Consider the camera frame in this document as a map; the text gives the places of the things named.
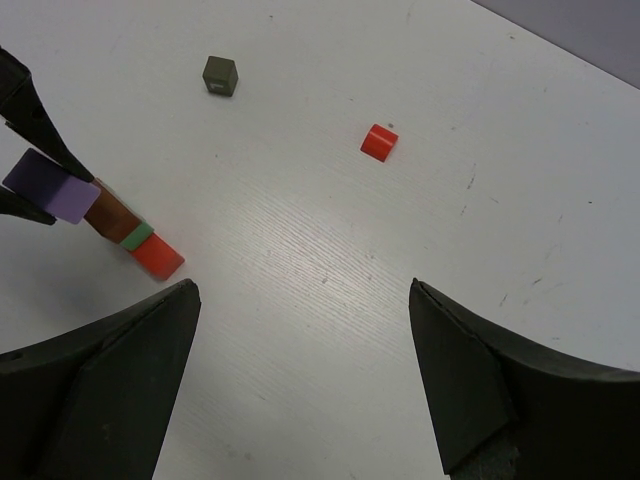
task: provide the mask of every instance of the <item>black object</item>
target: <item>black object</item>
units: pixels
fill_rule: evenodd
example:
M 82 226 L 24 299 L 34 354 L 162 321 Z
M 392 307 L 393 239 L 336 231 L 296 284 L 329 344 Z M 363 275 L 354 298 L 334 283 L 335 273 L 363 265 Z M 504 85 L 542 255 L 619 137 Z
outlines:
M 0 48 L 0 115 L 9 128 L 72 175 L 92 182 L 93 175 L 66 147 L 36 93 L 29 69 Z
M 209 92 L 231 97 L 238 84 L 236 62 L 228 58 L 209 57 L 202 78 Z
M 417 280 L 409 310 L 445 474 L 640 478 L 640 373 L 534 343 Z
M 185 280 L 0 355 L 0 478 L 150 480 L 199 312 Z
M 2 186 L 0 186 L 0 215 L 11 215 L 45 225 L 56 223 L 54 216 Z

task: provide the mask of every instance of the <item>stack of blocks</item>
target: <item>stack of blocks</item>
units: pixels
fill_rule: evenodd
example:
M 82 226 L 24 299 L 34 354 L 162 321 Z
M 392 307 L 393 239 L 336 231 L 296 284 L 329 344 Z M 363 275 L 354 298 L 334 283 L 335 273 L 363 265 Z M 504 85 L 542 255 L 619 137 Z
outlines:
M 127 250 L 158 280 L 167 280 L 184 263 L 153 228 L 122 202 L 102 181 L 93 181 L 100 195 L 85 220 L 107 240 Z
M 159 280 L 167 280 L 184 263 L 184 258 L 100 180 L 84 182 L 36 150 L 27 150 L 2 183 L 54 217 L 73 224 L 84 217 L 100 235 L 127 250 Z

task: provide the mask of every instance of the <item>white table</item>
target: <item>white table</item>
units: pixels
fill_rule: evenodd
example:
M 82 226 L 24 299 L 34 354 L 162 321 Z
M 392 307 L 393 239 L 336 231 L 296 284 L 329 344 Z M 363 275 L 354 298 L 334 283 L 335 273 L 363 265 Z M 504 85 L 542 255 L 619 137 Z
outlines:
M 155 478 L 441 478 L 414 276 L 640 369 L 640 91 L 481 7 L 12 0 L 0 43 L 200 286 Z M 232 99 L 208 55 L 236 61 Z M 359 152 L 374 122 L 386 164 Z M 8 172 L 26 144 L 0 145 Z M 162 287 L 86 224 L 1 221 L 0 351 Z

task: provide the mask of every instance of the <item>purple cube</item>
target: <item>purple cube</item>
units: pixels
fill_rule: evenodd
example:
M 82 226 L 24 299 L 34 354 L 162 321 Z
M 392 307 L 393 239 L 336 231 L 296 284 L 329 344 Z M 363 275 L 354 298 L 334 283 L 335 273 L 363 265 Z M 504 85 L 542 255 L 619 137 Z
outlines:
M 30 148 L 2 184 L 54 217 L 77 224 L 100 196 L 95 185 L 74 177 Z

